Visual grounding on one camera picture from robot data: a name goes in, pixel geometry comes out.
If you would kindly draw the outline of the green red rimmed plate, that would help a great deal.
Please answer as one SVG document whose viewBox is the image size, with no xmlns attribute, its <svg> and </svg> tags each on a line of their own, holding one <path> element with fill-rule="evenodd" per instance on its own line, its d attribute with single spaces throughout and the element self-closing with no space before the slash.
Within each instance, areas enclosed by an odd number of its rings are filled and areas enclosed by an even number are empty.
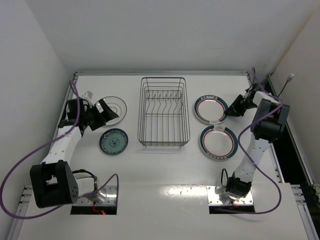
<svg viewBox="0 0 320 240">
<path fill-rule="evenodd" d="M 235 133 L 223 125 L 210 125 L 199 136 L 201 150 L 209 158 L 225 161 L 238 151 L 238 140 Z"/>
<path fill-rule="evenodd" d="M 219 96 L 206 94 L 200 96 L 193 105 L 196 117 L 209 125 L 221 124 L 227 119 L 227 103 Z"/>
</svg>

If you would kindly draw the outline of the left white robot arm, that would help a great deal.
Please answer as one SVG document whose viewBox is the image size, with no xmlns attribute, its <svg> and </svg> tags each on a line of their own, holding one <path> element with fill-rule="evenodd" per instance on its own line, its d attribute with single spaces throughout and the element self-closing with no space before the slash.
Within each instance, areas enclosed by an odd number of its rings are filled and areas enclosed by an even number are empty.
<svg viewBox="0 0 320 240">
<path fill-rule="evenodd" d="M 33 165 L 29 172 L 38 208 L 75 204 L 83 197 L 94 203 L 104 202 L 107 191 L 99 186 L 98 178 L 93 174 L 76 178 L 70 162 L 86 128 L 94 131 L 116 118 L 118 111 L 103 99 L 97 104 L 88 97 L 67 101 L 58 124 L 57 138 L 48 155 L 40 164 Z"/>
</svg>

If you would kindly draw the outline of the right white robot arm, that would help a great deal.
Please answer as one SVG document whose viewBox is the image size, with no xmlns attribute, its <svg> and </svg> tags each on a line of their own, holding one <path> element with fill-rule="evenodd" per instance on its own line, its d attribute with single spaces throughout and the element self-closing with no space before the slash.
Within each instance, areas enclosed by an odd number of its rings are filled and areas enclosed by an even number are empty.
<svg viewBox="0 0 320 240">
<path fill-rule="evenodd" d="M 256 108 L 256 113 L 249 127 L 249 146 L 225 187 L 225 191 L 234 199 L 244 198 L 250 192 L 257 165 L 270 145 L 282 136 L 290 112 L 289 105 L 270 94 L 251 90 L 239 95 L 225 113 L 229 117 L 242 117 L 253 108 Z"/>
</svg>

